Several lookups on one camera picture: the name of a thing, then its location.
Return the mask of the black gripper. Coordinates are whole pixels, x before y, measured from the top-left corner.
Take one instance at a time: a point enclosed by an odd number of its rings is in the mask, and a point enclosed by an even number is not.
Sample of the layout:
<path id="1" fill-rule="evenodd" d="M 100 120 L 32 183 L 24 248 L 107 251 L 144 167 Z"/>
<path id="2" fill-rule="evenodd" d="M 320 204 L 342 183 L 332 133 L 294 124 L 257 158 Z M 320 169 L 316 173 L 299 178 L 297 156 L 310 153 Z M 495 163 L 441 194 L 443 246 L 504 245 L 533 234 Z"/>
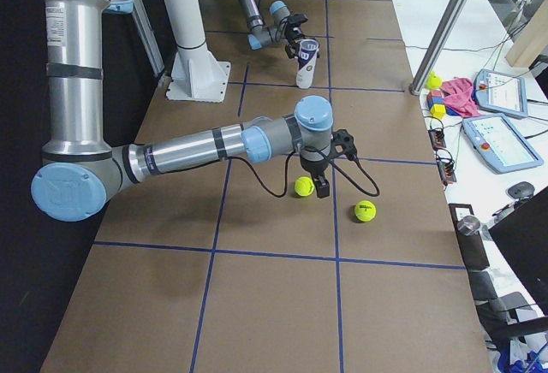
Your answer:
<path id="1" fill-rule="evenodd" d="M 324 176 L 330 161 L 330 153 L 327 149 L 305 149 L 300 152 L 302 168 L 311 176 L 314 176 L 313 184 L 318 198 L 327 198 L 330 196 L 330 183 Z"/>
<path id="2" fill-rule="evenodd" d="M 284 30 L 286 40 L 285 52 L 287 55 L 297 55 L 300 50 L 300 42 L 305 38 L 305 34 L 300 27 L 286 26 Z"/>

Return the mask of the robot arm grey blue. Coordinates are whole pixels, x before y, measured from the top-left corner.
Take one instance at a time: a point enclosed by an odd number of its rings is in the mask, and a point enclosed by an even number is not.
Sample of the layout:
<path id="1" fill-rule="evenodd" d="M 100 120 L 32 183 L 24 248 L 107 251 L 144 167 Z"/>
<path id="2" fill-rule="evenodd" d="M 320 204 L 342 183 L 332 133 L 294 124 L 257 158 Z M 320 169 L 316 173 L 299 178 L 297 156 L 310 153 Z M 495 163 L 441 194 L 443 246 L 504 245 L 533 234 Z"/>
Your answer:
<path id="1" fill-rule="evenodd" d="M 141 110 L 123 99 L 119 116 L 107 116 L 104 138 L 103 18 L 130 15 L 156 78 L 165 70 L 162 52 L 142 0 L 44 0 L 51 136 L 43 145 L 43 165 L 31 182 L 35 205 L 63 222 L 95 216 L 119 192 L 151 176 L 199 169 L 240 159 L 252 163 L 298 154 L 311 176 L 318 198 L 330 194 L 325 170 L 333 158 L 331 105 L 317 95 L 305 96 L 289 115 L 215 127 L 156 143 L 136 139 L 138 117 L 122 112 Z M 222 103 L 230 62 L 220 62 L 208 48 L 198 0 L 164 0 L 176 54 L 168 99 Z M 239 0 L 246 18 L 247 40 L 253 50 L 280 41 L 289 57 L 297 57 L 297 86 L 311 86 L 318 41 L 301 31 L 307 21 L 282 1 L 270 7 L 273 24 L 264 23 L 255 0 Z"/>
<path id="2" fill-rule="evenodd" d="M 295 58 L 300 42 L 306 38 L 301 25 L 308 21 L 305 14 L 293 13 L 283 1 L 270 6 L 273 24 L 267 26 L 255 0 L 238 0 L 246 17 L 248 43 L 252 50 L 259 50 L 280 41 L 285 42 L 288 58 Z"/>

